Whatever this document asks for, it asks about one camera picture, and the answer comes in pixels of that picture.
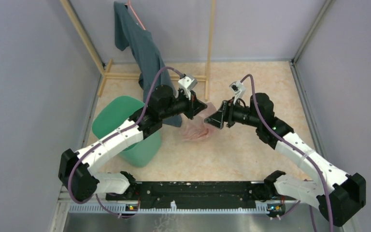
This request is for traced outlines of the pink plastic trash bag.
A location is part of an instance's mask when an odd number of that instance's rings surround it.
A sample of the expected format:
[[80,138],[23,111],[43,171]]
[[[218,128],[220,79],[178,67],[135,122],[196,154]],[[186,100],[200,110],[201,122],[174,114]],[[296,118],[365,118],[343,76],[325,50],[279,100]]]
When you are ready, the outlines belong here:
[[184,119],[180,135],[183,141],[197,142],[213,135],[218,128],[204,122],[205,118],[217,111],[212,102],[206,103],[207,108],[199,112],[193,119]]

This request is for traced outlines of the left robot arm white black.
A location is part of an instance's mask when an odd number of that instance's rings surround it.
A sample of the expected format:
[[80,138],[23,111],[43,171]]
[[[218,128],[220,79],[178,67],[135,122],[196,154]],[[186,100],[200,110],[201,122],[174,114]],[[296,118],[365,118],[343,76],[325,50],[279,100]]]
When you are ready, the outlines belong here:
[[193,119],[206,108],[207,104],[200,101],[194,91],[180,88],[178,97],[174,97],[169,93],[169,86],[160,85],[149,93],[144,107],[111,133],[78,151],[64,151],[58,177],[70,198],[78,204],[86,203],[99,193],[115,193],[129,200],[134,197],[136,188],[128,174],[102,174],[98,169],[121,151],[161,129],[163,120],[181,114]]

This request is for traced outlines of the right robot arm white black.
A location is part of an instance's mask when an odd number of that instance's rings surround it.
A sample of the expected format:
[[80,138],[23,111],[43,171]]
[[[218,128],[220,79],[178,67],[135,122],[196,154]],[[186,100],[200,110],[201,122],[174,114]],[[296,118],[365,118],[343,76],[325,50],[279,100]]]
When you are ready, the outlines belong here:
[[256,128],[259,139],[294,162],[311,180],[302,181],[283,171],[275,171],[264,181],[270,199],[280,195],[295,198],[316,209],[330,224],[341,227],[366,204],[366,179],[349,174],[319,155],[286,122],[275,116],[274,104],[265,93],[250,98],[244,106],[224,100],[204,122],[218,129],[239,123]]

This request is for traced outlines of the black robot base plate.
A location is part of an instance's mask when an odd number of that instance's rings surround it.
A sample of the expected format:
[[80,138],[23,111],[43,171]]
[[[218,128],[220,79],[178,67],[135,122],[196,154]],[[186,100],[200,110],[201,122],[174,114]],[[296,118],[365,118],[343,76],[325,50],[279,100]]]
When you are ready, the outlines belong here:
[[141,209],[253,209],[257,202],[286,198],[262,181],[136,182],[123,194],[108,193],[108,201],[134,201]]

